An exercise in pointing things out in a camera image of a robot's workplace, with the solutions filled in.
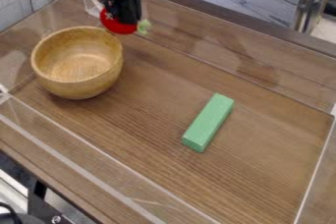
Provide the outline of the clear acrylic front barrier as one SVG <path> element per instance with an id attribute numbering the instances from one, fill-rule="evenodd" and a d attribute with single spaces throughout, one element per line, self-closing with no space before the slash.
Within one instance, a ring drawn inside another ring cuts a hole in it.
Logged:
<path id="1" fill-rule="evenodd" d="M 219 224 L 3 85 L 0 151 L 102 224 Z"/>

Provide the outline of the green rectangular block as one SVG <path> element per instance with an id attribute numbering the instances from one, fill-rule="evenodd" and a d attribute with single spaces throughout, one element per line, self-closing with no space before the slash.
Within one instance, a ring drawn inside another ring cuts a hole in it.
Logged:
<path id="1" fill-rule="evenodd" d="M 232 111 L 234 104 L 235 101 L 219 93 L 211 97 L 206 107 L 182 137 L 183 144 L 194 151 L 206 151 L 211 140 Z"/>

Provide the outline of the metal chair frame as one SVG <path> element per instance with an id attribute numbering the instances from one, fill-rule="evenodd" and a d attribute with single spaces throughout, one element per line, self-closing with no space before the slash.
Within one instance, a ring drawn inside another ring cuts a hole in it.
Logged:
<path id="1" fill-rule="evenodd" d="M 295 11 L 294 29 L 311 34 L 320 21 L 328 0 L 299 0 Z"/>

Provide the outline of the red plush tomato toy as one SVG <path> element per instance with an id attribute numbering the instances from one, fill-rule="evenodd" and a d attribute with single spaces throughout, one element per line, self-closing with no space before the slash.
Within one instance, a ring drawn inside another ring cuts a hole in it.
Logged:
<path id="1" fill-rule="evenodd" d="M 150 20 L 142 20 L 134 25 L 123 24 L 112 17 L 107 9 L 103 9 L 100 12 L 100 21 L 106 29 L 118 34 L 134 34 L 139 32 L 140 34 L 147 35 L 151 30 Z"/>

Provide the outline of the light wooden bowl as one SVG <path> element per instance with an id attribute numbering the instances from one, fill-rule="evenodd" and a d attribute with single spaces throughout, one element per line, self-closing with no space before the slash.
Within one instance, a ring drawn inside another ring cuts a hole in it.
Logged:
<path id="1" fill-rule="evenodd" d="M 56 96 L 87 99 L 116 83 L 124 65 L 119 38 L 98 27 L 72 27 L 50 34 L 36 45 L 32 68 L 42 86 Z"/>

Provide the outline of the black table leg bracket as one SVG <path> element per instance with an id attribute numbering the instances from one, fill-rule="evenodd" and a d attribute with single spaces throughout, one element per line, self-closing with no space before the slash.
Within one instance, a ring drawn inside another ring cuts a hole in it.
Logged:
<path id="1" fill-rule="evenodd" d="M 44 224 L 74 224 L 66 216 L 46 202 L 47 186 L 36 181 L 28 193 L 28 213 Z"/>

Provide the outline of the clear acrylic corner bracket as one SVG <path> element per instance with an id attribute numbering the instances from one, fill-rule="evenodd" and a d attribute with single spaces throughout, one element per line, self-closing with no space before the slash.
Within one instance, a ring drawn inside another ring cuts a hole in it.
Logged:
<path id="1" fill-rule="evenodd" d="M 95 18 L 100 18 L 100 13 L 103 11 L 103 4 L 99 0 L 83 0 L 86 12 Z"/>

